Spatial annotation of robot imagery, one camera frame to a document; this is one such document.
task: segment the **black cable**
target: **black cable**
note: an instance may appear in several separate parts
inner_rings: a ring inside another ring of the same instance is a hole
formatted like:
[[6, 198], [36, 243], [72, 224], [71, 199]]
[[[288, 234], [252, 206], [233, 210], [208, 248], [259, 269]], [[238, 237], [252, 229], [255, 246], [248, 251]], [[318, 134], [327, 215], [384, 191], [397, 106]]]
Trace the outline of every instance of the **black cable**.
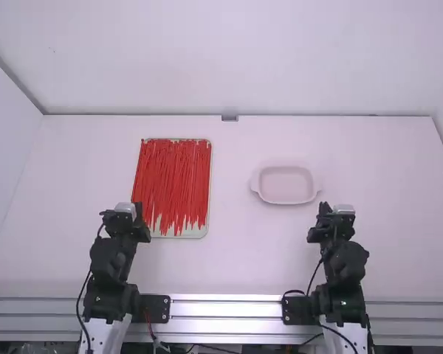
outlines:
[[187, 349], [183, 354], [189, 354], [192, 351], [193, 347], [195, 347], [195, 346], [196, 346], [196, 344], [192, 344], [192, 347]]
[[97, 238], [101, 238], [101, 236], [100, 236], [100, 232], [102, 231], [102, 229], [103, 229], [104, 226], [105, 226], [105, 225], [102, 223], [102, 225], [100, 225], [100, 227], [98, 228], [98, 230], [97, 230]]
[[282, 299], [283, 299], [284, 297], [286, 297], [286, 295], [289, 295], [289, 294], [302, 294], [302, 295], [305, 296], [305, 293], [304, 293], [302, 290], [292, 289], [292, 290], [288, 290], [288, 291], [286, 291], [286, 292], [284, 293], [284, 295], [282, 295]]
[[207, 345], [207, 344], [197, 344], [199, 347], [202, 348], [207, 348], [207, 349], [211, 349], [211, 350], [218, 350], [219, 352], [223, 352], [223, 353], [229, 353], [229, 354], [241, 354], [232, 350], [228, 350], [228, 349], [222, 349], [222, 348], [218, 348], [218, 347], [212, 347], [211, 345]]
[[82, 331], [86, 335], [86, 339], [87, 339], [87, 354], [91, 354], [92, 353], [92, 349], [90, 347], [90, 335], [89, 335], [89, 331], [87, 330], [85, 324], [82, 321], [82, 318], [80, 317], [79, 302], [80, 302], [80, 299], [82, 298], [83, 289], [86, 287], [86, 284], [89, 281], [90, 274], [91, 274], [91, 271], [89, 269], [89, 272], [87, 273], [86, 279], [85, 279], [85, 281], [82, 284], [82, 288], [80, 290], [79, 296], [77, 297], [77, 302], [75, 303], [75, 314], [77, 315], [77, 320], [79, 321], [80, 327], [82, 328]]
[[307, 345], [308, 343], [310, 343], [311, 341], [314, 341], [315, 339], [317, 339], [318, 337], [321, 337], [322, 335], [323, 335], [323, 333], [315, 334], [313, 337], [311, 337], [310, 339], [306, 340], [304, 343], [299, 344], [299, 347], [303, 347], [304, 345]]
[[336, 334], [337, 336], [339, 336], [339, 337], [341, 337], [342, 339], [344, 339], [349, 345], [351, 345], [351, 348], [353, 348], [353, 350], [354, 350], [354, 354], [359, 354], [358, 352], [357, 352], [357, 349], [356, 349], [356, 347], [354, 346], [354, 344], [349, 340], [349, 339], [347, 339], [343, 334], [341, 334], [340, 332], [338, 332], [337, 330], [334, 330], [333, 328], [330, 328], [330, 327], [328, 327], [328, 326], [324, 326], [323, 324], [318, 324], [320, 327], [322, 327], [322, 328], [325, 328], [326, 330], [329, 330], [330, 332], [333, 332], [334, 334]]
[[315, 270], [314, 270], [314, 272], [312, 274], [312, 277], [310, 278], [309, 287], [307, 288], [306, 296], [308, 296], [310, 294], [310, 288], [312, 287], [313, 279], [315, 278], [315, 275], [317, 275], [317, 271], [318, 271], [318, 269], [320, 267], [320, 264], [322, 264], [322, 263], [323, 263], [323, 259], [318, 261], [317, 267], [315, 268]]

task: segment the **white dish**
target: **white dish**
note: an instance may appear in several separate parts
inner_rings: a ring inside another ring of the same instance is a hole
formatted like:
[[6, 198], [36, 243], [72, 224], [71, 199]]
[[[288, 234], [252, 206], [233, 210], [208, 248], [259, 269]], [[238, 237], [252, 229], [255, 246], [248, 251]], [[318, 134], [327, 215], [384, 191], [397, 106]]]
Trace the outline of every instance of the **white dish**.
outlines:
[[261, 165], [251, 178], [251, 190], [271, 204], [304, 204], [321, 190], [311, 168], [298, 162]]

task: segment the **black bracket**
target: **black bracket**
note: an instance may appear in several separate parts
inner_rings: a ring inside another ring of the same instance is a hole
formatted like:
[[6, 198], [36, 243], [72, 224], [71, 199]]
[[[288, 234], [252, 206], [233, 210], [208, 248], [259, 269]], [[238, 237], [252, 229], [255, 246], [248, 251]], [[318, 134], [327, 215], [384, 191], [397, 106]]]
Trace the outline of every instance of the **black bracket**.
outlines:
[[146, 323], [145, 314], [151, 323], [168, 323], [171, 309], [169, 295], [140, 294], [140, 311], [133, 316], [133, 323]]
[[285, 296], [281, 300], [282, 322], [285, 325], [316, 325], [312, 306], [307, 296]]

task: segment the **cable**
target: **cable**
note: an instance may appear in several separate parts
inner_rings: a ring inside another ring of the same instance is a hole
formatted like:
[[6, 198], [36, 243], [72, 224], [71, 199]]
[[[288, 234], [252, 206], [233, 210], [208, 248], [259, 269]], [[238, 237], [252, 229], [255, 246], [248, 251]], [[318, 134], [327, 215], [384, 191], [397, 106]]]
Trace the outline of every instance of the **cable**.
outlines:
[[315, 278], [315, 275], [317, 275], [317, 271], [320, 267], [320, 264], [322, 264], [322, 263], [323, 263], [323, 259], [318, 261], [317, 267], [315, 268], [315, 270], [312, 274], [312, 277], [310, 278], [309, 287], [307, 288], [307, 294], [306, 294], [307, 296], [310, 294], [310, 288], [312, 287], [313, 279]]
[[87, 339], [87, 354], [91, 354], [92, 353], [92, 349], [90, 347], [90, 335], [89, 335], [89, 331], [87, 330], [85, 324], [82, 321], [82, 318], [80, 317], [80, 314], [79, 314], [79, 302], [80, 302], [80, 299], [82, 298], [83, 289], [86, 287], [86, 284], [89, 281], [90, 274], [91, 274], [91, 271], [89, 269], [89, 272], [87, 273], [86, 279], [85, 279], [85, 281], [82, 284], [82, 288], [80, 290], [79, 296], [77, 297], [77, 302], [75, 303], [75, 314], [77, 315], [77, 320], [79, 321], [80, 327], [82, 328], [82, 331], [86, 335], [86, 339]]
[[304, 293], [302, 290], [292, 289], [292, 290], [288, 290], [288, 291], [286, 291], [286, 292], [284, 293], [284, 295], [282, 295], [282, 299], [283, 299], [284, 297], [286, 297], [286, 295], [289, 295], [289, 294], [302, 294], [302, 295], [305, 296], [305, 293]]
[[311, 337], [310, 339], [307, 339], [304, 343], [299, 344], [299, 347], [303, 347], [304, 345], [307, 345], [308, 343], [310, 343], [311, 341], [314, 341], [315, 339], [317, 339], [318, 337], [321, 337], [323, 335], [323, 333], [318, 333], [315, 334], [313, 337]]
[[[100, 225], [100, 227], [97, 230], [97, 237], [95, 239], [101, 238], [100, 236], [100, 232], [102, 231], [103, 227], [105, 225], [102, 223], [102, 225]], [[85, 289], [87, 282], [90, 279], [90, 275], [92, 274], [92, 272], [89, 269], [89, 272], [87, 273], [86, 279], [84, 280], [83, 284], [82, 284], [82, 288], [80, 289], [80, 293], [79, 296], [77, 297], [77, 302], [75, 303], [75, 314], [77, 316], [77, 320], [79, 321], [80, 327], [82, 328], [83, 333], [86, 335], [86, 340], [87, 340], [87, 354], [91, 354], [92, 353], [92, 348], [90, 346], [90, 335], [89, 335], [89, 331], [87, 330], [85, 324], [82, 321], [82, 318], [80, 317], [80, 313], [79, 313], [79, 302], [80, 299], [82, 299], [82, 294], [83, 294], [83, 289]]]
[[357, 352], [357, 349], [356, 349], [356, 347], [354, 346], [354, 344], [349, 340], [349, 339], [347, 339], [343, 334], [341, 334], [340, 332], [338, 332], [337, 330], [334, 330], [333, 328], [330, 328], [330, 327], [328, 327], [328, 326], [324, 326], [323, 324], [318, 324], [320, 327], [322, 327], [322, 328], [325, 328], [326, 330], [329, 330], [330, 332], [333, 332], [334, 334], [336, 334], [337, 336], [339, 336], [339, 337], [341, 337], [342, 339], [344, 339], [346, 342], [348, 342], [348, 344], [349, 345], [351, 345], [351, 348], [353, 348], [353, 350], [354, 350], [354, 354], [359, 354], [358, 352]]
[[149, 331], [149, 335], [151, 336], [151, 339], [152, 339], [153, 341], [155, 341], [155, 340], [157, 339], [157, 337], [154, 335], [154, 332], [153, 332], [153, 325], [151, 324], [151, 320], [149, 319], [149, 315], [148, 315], [148, 313], [146, 312], [146, 310], [144, 311], [144, 313], [145, 313], [146, 323], [148, 323], [148, 331]]
[[195, 347], [197, 344], [192, 344], [192, 347], [190, 347], [189, 349], [187, 349], [185, 352], [183, 352], [182, 354], [189, 354], [191, 351], [192, 351], [192, 349], [193, 349], [193, 347]]
[[102, 229], [103, 229], [104, 226], [105, 226], [105, 224], [102, 223], [102, 225], [100, 225], [100, 227], [98, 228], [98, 230], [97, 230], [97, 238], [102, 238], [102, 237], [100, 236], [100, 232], [102, 231]]
[[219, 352], [223, 352], [223, 353], [229, 353], [229, 354], [241, 354], [232, 350], [228, 350], [228, 349], [222, 349], [222, 348], [217, 348], [217, 347], [212, 347], [211, 345], [207, 345], [207, 344], [197, 344], [199, 347], [202, 348], [207, 348], [207, 349], [211, 349], [211, 350], [218, 350]]

